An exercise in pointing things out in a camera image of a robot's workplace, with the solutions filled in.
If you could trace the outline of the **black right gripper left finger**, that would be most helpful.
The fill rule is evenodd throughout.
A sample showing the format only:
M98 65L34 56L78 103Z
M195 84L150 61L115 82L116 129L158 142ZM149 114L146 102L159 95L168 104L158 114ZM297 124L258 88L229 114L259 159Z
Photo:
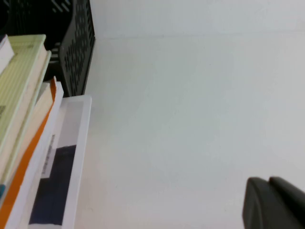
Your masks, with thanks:
M269 180L250 177L246 183L243 223L245 229L303 229L305 208L290 208Z

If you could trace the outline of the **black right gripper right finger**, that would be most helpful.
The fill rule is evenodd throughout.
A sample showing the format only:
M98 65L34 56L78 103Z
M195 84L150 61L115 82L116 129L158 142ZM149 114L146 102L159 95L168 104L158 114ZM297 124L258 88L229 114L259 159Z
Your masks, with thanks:
M270 177L269 183L290 208L305 207L305 193L281 177Z

